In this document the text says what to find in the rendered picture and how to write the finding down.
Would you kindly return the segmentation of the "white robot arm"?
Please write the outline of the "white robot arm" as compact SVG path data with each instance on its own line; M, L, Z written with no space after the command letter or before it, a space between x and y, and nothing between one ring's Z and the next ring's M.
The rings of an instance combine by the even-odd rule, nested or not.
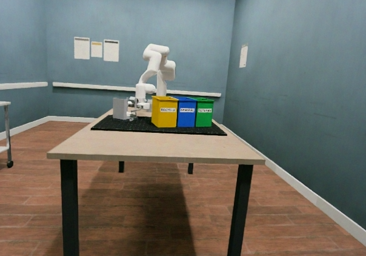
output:
M145 94L152 94L156 90L156 96L166 96L167 84L164 80L173 81L175 79L176 65L174 61L167 61L169 48L150 44L143 53L143 60L149 61L147 71L141 76L139 84L136 85L136 97L130 97L131 103L143 103ZM157 74L157 89L152 84L146 84L147 80Z

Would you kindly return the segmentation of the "blue bin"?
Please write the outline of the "blue bin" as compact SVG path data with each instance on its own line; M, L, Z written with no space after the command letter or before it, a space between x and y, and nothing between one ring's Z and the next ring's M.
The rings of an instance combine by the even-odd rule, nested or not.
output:
M178 99L176 127L194 127L196 113L196 99L174 97Z

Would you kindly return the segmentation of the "green open bin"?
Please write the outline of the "green open bin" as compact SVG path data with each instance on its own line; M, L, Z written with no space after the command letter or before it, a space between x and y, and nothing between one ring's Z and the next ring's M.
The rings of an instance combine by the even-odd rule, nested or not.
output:
M195 127L211 127L213 115L213 100L205 98L196 99Z

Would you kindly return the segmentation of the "yellow open bin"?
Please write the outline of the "yellow open bin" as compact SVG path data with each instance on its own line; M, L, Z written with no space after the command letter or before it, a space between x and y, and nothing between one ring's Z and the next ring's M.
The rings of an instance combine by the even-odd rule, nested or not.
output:
M170 96L151 96L151 121L157 127L176 127L178 99Z

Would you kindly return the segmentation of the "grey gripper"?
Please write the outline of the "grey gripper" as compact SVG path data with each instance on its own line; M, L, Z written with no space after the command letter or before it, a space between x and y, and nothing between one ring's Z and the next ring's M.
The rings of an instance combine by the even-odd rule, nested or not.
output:
M135 108L135 104L134 103L131 103L130 101L128 102L128 107L133 107L133 108ZM138 110L141 110L141 109L149 109L150 108L150 104L149 103L145 103L145 102L143 102L143 103L137 103L137 105L136 105L136 108L138 108L138 109L134 109L134 110L131 110L131 113L132 112L136 112L136 111L138 111Z

